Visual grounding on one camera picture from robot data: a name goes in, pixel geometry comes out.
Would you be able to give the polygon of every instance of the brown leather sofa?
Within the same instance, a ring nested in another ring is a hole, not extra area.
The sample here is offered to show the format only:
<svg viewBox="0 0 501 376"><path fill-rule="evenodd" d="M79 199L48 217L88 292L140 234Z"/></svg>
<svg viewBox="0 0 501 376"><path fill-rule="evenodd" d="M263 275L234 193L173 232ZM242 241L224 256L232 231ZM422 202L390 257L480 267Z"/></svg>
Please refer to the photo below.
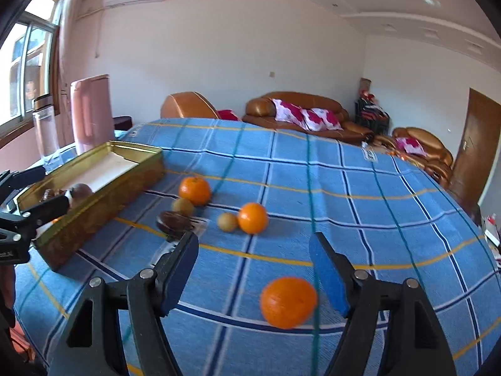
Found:
<svg viewBox="0 0 501 376"><path fill-rule="evenodd" d="M405 151L397 149L395 138L397 137L412 137L415 138L423 146L426 152L426 157L421 157L416 154L407 154ZM418 129L417 127L396 128L392 132L392 136L376 136L374 145L379 145L392 150L395 155L412 162L421 169L424 169L435 181L442 187L449 186L450 177L452 176L452 154L445 148L444 144L429 131Z"/></svg>
<svg viewBox="0 0 501 376"><path fill-rule="evenodd" d="M286 122L278 122L275 120L276 110L271 99L281 99L285 102L301 106L303 109L312 109L319 107L320 109L332 110L339 122L342 130L328 131L309 131L301 127ZM306 93L298 93L294 91L273 91L265 95L252 99L247 102L245 107L245 116L243 121L268 129L288 129L296 130L302 133L314 134L320 137L334 138L346 143L360 144L362 141L370 141L374 133L365 127L348 120L348 112L341 105L328 97L309 95Z"/></svg>
<svg viewBox="0 0 501 376"><path fill-rule="evenodd" d="M184 91L167 96L160 109L162 119L170 117L200 117L203 119L219 119L216 109L209 101L196 91Z"/></svg>

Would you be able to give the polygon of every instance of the window pane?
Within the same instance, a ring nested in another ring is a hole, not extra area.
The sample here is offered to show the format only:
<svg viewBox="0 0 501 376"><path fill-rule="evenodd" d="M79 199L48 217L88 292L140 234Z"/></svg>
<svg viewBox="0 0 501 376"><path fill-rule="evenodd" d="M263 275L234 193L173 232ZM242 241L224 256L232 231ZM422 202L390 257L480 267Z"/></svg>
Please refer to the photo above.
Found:
<svg viewBox="0 0 501 376"><path fill-rule="evenodd" d="M19 116L19 62L26 29L14 25L0 49L0 124Z"/></svg>
<svg viewBox="0 0 501 376"><path fill-rule="evenodd" d="M52 34L33 28L28 40L24 68L24 109L33 109L33 99L48 93L49 47Z"/></svg>
<svg viewBox="0 0 501 376"><path fill-rule="evenodd" d="M55 5L56 1L54 0L31 0L26 11L44 20L52 21Z"/></svg>

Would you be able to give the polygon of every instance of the white and pink floral pillow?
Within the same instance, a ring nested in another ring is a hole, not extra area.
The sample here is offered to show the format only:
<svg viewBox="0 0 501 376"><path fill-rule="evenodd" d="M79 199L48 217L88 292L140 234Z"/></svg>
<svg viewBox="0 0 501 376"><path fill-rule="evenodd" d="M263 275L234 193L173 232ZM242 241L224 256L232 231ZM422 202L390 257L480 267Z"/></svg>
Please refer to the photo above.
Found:
<svg viewBox="0 0 501 376"><path fill-rule="evenodd" d="M310 131L342 130L333 111L327 109L302 109L307 129Z"/></svg>
<svg viewBox="0 0 501 376"><path fill-rule="evenodd" d="M293 105L292 103L284 102L280 99L272 99L276 108L276 121L283 121L293 123L303 129L307 129L305 118L301 112L301 107Z"/></svg>
<svg viewBox="0 0 501 376"><path fill-rule="evenodd" d="M395 141L397 142L397 148L405 151L407 154L422 155L423 157L427 156L423 146L415 138L397 137Z"/></svg>

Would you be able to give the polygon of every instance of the silver screw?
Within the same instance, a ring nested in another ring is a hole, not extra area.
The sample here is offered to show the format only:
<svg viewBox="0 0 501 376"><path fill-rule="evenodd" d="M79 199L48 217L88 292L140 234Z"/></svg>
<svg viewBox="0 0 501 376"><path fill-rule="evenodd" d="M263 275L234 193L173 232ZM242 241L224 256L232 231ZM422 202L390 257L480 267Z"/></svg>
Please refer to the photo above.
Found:
<svg viewBox="0 0 501 376"><path fill-rule="evenodd" d="M355 270L355 278L358 280L367 280L369 278L369 273L365 270Z"/></svg>
<svg viewBox="0 0 501 376"><path fill-rule="evenodd" d="M407 286L410 288L418 288L419 287L419 283L417 282L417 280L415 278L407 279L405 284L407 284Z"/></svg>
<svg viewBox="0 0 501 376"><path fill-rule="evenodd" d="M139 273L139 277L141 277L142 279L146 280L148 278L151 278L153 277L153 275L155 274L155 272L151 269L144 269L144 270L141 270L141 273Z"/></svg>
<svg viewBox="0 0 501 376"><path fill-rule="evenodd" d="M89 285L92 288L96 288L96 287L100 286L102 282L103 282L103 280L101 280L99 277L94 277L91 281L89 281Z"/></svg>

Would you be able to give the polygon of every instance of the tablecloth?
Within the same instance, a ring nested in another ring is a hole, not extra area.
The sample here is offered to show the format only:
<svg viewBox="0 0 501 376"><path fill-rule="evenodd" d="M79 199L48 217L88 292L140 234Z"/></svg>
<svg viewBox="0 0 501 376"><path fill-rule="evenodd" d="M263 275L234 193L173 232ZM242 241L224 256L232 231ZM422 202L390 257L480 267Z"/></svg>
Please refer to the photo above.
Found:
<svg viewBox="0 0 501 376"><path fill-rule="evenodd" d="M31 249L17 267L16 314L50 363L82 288L94 276L116 281L148 267L165 245L155 218L169 210L188 175L205 177L213 196L199 257L177 308L162 320L180 368L191 375L323 374L345 321L314 276L310 234L322 231L355 268L381 280L419 280L434 306L457 372L470 376L501 334L501 288L480 230L427 174L398 158L295 131L242 122L163 119L125 141L163 149L166 175L108 222L57 273ZM268 228L224 233L216 219L260 202ZM261 290L282 276L310 281L319 307L290 330L270 326ZM381 313L366 375L377 373L387 313ZM141 374L127 312L121 332L131 374Z"/></svg>

